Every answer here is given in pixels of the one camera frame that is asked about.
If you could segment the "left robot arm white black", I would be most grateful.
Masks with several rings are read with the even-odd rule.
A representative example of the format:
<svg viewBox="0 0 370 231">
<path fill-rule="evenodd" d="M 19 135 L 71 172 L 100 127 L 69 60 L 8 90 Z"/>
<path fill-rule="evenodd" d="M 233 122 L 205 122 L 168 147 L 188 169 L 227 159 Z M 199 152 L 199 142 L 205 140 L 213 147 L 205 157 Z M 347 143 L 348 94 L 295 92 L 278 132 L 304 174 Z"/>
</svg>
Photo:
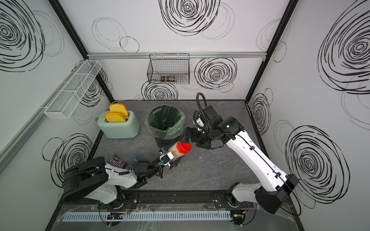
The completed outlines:
<svg viewBox="0 0 370 231">
<path fill-rule="evenodd" d="M 63 200 L 74 202 L 89 198 L 104 204 L 112 203 L 122 197 L 118 187 L 139 189 L 147 179 L 159 174 L 166 166 L 176 167 L 180 160 L 164 164 L 157 158 L 152 163 L 133 162 L 128 169 L 123 169 L 107 163 L 103 157 L 96 157 L 64 172 Z"/>
</svg>

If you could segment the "oatmeal jar clear plastic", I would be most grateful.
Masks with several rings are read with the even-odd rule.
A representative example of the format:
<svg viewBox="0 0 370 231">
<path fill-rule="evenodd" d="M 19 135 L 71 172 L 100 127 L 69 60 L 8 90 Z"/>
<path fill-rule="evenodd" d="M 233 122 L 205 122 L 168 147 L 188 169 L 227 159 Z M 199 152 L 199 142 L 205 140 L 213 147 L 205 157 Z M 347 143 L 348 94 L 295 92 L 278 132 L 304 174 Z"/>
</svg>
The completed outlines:
<svg viewBox="0 0 370 231">
<path fill-rule="evenodd" d="M 185 155 L 185 154 L 181 153 L 181 152 L 178 150 L 177 145 L 178 145 L 178 142 L 177 142 L 177 143 L 175 143 L 174 145 L 172 145 L 172 146 L 168 149 L 168 151 L 169 151 L 169 152 L 171 152 L 171 153 L 172 153 L 172 155 L 173 155 L 173 159 L 172 159 L 172 161 L 175 161 L 175 160 L 177 160 L 178 158 L 181 158 L 181 157 L 183 157 L 183 156 Z"/>
</svg>

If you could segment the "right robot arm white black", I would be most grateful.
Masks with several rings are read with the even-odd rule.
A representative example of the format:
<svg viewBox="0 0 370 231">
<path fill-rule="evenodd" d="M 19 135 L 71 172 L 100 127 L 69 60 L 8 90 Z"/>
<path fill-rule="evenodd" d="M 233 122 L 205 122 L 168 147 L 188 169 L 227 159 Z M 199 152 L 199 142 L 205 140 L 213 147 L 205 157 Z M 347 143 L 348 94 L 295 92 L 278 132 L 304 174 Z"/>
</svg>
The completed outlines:
<svg viewBox="0 0 370 231">
<path fill-rule="evenodd" d="M 259 180 L 256 184 L 235 183 L 230 191 L 231 201 L 257 203 L 266 212 L 275 214 L 298 185 L 298 178 L 277 167 L 234 117 L 222 119 L 212 106 L 207 106 L 194 111 L 193 123 L 195 127 L 185 128 L 181 142 L 193 142 L 197 147 L 210 150 L 212 141 L 221 141 Z"/>
</svg>

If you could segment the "red jar lid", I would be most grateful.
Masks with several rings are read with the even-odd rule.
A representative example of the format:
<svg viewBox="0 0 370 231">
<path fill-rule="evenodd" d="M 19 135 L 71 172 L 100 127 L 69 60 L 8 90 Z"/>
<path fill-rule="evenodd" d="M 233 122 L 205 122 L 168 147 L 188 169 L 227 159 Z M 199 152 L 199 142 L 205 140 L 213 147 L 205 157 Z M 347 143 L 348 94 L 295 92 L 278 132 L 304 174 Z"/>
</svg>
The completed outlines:
<svg viewBox="0 0 370 231">
<path fill-rule="evenodd" d="M 184 142 L 178 141 L 177 144 L 176 144 L 176 149 L 178 150 L 178 152 L 180 154 L 186 155 L 191 151 L 192 144 L 190 142 L 189 143 L 184 143 Z"/>
</svg>

